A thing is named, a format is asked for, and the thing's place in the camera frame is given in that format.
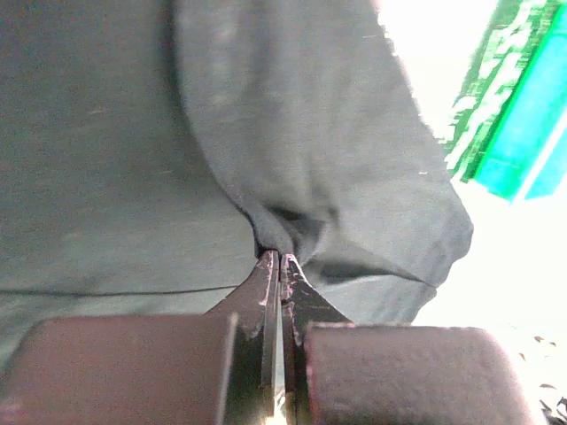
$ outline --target black cloth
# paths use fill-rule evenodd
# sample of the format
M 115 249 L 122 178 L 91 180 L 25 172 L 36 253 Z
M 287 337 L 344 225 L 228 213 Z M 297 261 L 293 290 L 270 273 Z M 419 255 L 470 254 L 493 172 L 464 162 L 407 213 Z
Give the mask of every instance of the black cloth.
M 242 213 L 356 321 L 411 321 L 468 249 L 369 4 L 177 7 L 0 2 L 0 363 L 42 318 L 204 312 L 229 290 L 9 291 L 238 284 Z

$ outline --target teal plastic container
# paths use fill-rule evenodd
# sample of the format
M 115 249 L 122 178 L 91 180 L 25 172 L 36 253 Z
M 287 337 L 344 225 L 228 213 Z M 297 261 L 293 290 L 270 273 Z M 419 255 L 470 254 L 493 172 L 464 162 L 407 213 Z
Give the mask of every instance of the teal plastic container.
M 553 194 L 567 173 L 567 5 L 526 67 L 474 180 L 508 200 Z

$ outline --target dark gray fabric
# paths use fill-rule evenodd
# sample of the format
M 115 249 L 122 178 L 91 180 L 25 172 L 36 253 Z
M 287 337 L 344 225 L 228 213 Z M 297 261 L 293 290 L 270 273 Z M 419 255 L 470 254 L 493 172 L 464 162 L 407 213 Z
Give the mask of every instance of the dark gray fabric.
M 178 6 L 174 46 L 168 0 L 0 2 L 0 290 L 243 281 L 252 231 L 208 161 L 354 320 L 411 321 L 471 227 L 369 4 Z M 0 363 L 41 318 L 225 294 L 2 295 Z

